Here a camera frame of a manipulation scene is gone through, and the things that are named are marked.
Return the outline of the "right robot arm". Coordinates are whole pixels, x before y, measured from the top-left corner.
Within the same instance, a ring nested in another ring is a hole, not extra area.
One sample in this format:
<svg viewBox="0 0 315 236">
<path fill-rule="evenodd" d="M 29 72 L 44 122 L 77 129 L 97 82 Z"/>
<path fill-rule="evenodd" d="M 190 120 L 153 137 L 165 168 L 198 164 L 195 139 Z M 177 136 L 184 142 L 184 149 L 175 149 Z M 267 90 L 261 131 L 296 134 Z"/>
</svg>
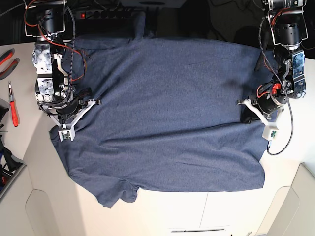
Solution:
<svg viewBox="0 0 315 236">
<path fill-rule="evenodd" d="M 64 0 L 31 0 L 25 5 L 25 34 L 37 39 L 32 53 L 36 68 L 35 98 L 46 115 L 58 123 L 72 122 L 87 107 L 91 88 L 76 91 L 74 56 L 84 53 L 75 49 L 76 24 Z"/>
</svg>

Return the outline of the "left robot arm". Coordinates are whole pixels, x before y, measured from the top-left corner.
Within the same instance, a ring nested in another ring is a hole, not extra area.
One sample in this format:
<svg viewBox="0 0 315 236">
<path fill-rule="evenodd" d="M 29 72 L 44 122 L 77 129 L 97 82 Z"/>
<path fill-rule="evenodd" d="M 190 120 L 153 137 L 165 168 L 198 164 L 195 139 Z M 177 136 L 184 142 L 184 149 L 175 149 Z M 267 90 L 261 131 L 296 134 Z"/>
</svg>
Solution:
<svg viewBox="0 0 315 236">
<path fill-rule="evenodd" d="M 281 109 L 289 99 L 302 98 L 306 93 L 305 53 L 302 42 L 308 38 L 304 18 L 305 0 L 263 0 L 264 18 L 259 31 L 261 49 L 258 63 L 263 62 L 273 73 L 272 80 L 260 85 L 256 94 L 248 97 L 263 118 Z"/>
</svg>

